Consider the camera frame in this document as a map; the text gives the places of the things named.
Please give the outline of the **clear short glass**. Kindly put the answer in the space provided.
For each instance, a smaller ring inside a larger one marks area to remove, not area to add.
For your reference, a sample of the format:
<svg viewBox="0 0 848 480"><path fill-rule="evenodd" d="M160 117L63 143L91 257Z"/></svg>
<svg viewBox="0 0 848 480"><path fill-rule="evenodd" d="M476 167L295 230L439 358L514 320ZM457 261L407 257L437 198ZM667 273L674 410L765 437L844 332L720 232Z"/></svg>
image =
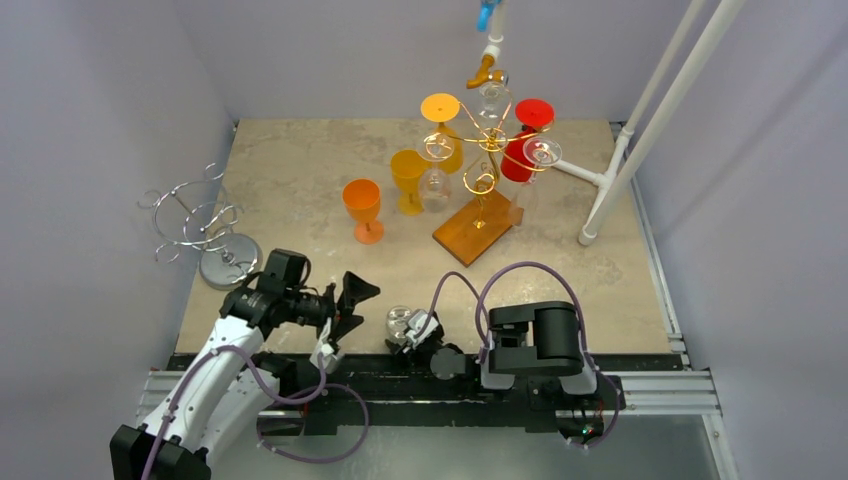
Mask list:
<svg viewBox="0 0 848 480"><path fill-rule="evenodd" d="M478 88L478 119L484 127L496 127L508 115L513 104L511 91L501 82L488 81Z"/></svg>
<svg viewBox="0 0 848 480"><path fill-rule="evenodd" d="M405 305L392 307L386 315L386 339L396 345L406 343L406 330L414 310Z"/></svg>

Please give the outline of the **gold rack with wooden base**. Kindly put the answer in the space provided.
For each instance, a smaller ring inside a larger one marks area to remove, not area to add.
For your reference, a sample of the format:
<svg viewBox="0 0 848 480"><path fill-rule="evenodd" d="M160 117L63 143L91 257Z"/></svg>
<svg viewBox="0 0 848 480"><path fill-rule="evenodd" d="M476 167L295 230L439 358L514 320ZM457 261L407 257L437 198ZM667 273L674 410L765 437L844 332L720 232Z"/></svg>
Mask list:
<svg viewBox="0 0 848 480"><path fill-rule="evenodd" d="M484 127L479 122L478 109L472 111L460 101L458 115L447 123L457 133L462 151L465 146L479 149L479 156L468 163L461 176L462 186L473 199L432 234L433 239L464 267L471 266L513 227L508 214L511 201L497 187L502 179L504 149L521 129L514 113L517 104L513 97L512 108L502 123ZM545 136L553 122L538 135Z"/></svg>

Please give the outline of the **clear wine glass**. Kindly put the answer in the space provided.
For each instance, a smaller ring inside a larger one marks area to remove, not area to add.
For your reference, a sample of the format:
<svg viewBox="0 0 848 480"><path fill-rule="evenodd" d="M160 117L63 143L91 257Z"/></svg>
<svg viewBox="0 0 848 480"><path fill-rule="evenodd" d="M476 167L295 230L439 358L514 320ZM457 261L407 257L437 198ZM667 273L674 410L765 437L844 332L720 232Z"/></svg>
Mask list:
<svg viewBox="0 0 848 480"><path fill-rule="evenodd" d="M453 140L440 132L426 135L418 144L418 154L428 164L418 184L418 194L422 207L430 213L438 213L448 206L452 186L449 174L441 164L454 154Z"/></svg>

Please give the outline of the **clear tall flute glass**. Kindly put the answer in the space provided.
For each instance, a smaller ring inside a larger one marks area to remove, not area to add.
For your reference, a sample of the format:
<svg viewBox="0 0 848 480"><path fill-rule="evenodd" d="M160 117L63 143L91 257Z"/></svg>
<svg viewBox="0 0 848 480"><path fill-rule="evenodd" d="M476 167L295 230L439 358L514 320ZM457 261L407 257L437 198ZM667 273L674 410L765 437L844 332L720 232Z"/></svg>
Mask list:
<svg viewBox="0 0 848 480"><path fill-rule="evenodd" d="M562 158L562 148L555 140L536 135L525 141L522 155L529 165L519 163L518 166L528 172L529 177L520 183L508 210L510 222L516 227L528 225L533 218L538 204L537 176Z"/></svg>

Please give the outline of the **red plastic wine glass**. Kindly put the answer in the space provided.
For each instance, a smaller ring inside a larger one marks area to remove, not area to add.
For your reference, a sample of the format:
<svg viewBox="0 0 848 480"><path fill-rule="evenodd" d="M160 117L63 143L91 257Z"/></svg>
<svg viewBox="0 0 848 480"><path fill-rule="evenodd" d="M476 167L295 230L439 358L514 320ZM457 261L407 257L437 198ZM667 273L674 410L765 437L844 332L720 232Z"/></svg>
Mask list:
<svg viewBox="0 0 848 480"><path fill-rule="evenodd" d="M501 173L512 182L524 183L530 179L531 167L534 167L534 163L525 154L524 147L555 119L555 110L545 100L528 98L518 102L514 113L521 129L504 149Z"/></svg>

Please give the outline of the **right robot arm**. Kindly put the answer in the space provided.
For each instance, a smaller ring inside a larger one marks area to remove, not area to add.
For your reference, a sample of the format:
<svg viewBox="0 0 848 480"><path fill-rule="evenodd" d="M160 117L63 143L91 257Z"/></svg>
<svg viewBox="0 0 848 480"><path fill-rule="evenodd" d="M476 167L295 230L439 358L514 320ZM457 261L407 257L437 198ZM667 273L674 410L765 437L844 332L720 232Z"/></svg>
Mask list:
<svg viewBox="0 0 848 480"><path fill-rule="evenodd" d="M467 356L443 341L435 314L399 307L387 316L389 352L413 366L427 367L438 380L474 379L488 390L509 390L520 377L552 380L564 399L584 407L601 384L582 350L576 307L545 301L498 307L488 312L490 330L483 354Z"/></svg>

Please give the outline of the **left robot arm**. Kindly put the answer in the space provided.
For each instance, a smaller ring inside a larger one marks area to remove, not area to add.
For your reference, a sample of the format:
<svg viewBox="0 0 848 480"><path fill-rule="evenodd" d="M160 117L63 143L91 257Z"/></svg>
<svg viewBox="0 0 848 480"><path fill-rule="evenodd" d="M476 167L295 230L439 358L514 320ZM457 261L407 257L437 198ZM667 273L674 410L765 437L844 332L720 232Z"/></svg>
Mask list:
<svg viewBox="0 0 848 480"><path fill-rule="evenodd" d="M356 306L381 290L347 271L340 292L334 284L317 292L306 285L310 272L305 255L274 249L262 270L226 295L208 340L175 387L139 425L122 425L111 438L114 478L208 479L217 448L250 418L268 406L307 404L332 388L327 377L343 357L338 341L363 323ZM254 360L286 322L316 330L309 362L319 381L300 392L294 377Z"/></svg>

